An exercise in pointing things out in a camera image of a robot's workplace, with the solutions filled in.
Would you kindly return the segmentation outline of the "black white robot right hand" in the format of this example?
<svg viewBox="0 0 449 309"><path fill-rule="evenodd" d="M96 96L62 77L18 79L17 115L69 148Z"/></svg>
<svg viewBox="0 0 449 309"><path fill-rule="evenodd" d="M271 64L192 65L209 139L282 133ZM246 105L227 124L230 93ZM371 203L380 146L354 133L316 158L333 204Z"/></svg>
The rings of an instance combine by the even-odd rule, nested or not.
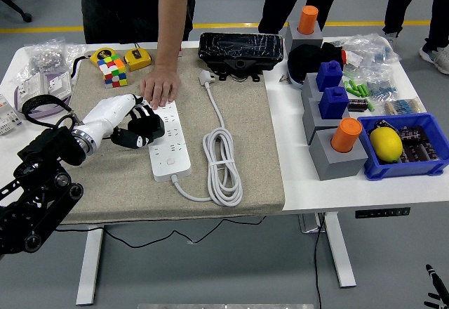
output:
<svg viewBox="0 0 449 309"><path fill-rule="evenodd" d="M431 265L426 264L426 270L436 290L436 293L428 293L428 297L438 301L438 303L425 301L424 305L429 308L448 308L448 290L446 289L442 279L436 274Z"/></svg>

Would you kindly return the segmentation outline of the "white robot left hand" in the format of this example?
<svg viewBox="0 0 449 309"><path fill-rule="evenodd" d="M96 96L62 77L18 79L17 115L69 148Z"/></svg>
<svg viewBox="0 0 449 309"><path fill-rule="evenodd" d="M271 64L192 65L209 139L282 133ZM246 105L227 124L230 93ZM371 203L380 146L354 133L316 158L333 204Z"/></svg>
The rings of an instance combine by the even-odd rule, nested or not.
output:
<svg viewBox="0 0 449 309"><path fill-rule="evenodd" d="M74 127L72 135L86 155L99 148L104 138L130 149L152 143L165 133L163 120L142 96L126 94L101 100Z"/></svg>

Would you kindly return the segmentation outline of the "person's left hand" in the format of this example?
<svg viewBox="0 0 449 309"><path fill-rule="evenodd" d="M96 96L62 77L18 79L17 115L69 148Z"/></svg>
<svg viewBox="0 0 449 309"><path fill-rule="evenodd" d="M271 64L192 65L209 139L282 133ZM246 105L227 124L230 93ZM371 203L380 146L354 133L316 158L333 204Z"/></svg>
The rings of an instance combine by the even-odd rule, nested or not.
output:
<svg viewBox="0 0 449 309"><path fill-rule="evenodd" d="M179 87L180 78L175 67L155 65L140 80L140 95L157 110L176 99Z"/></svg>

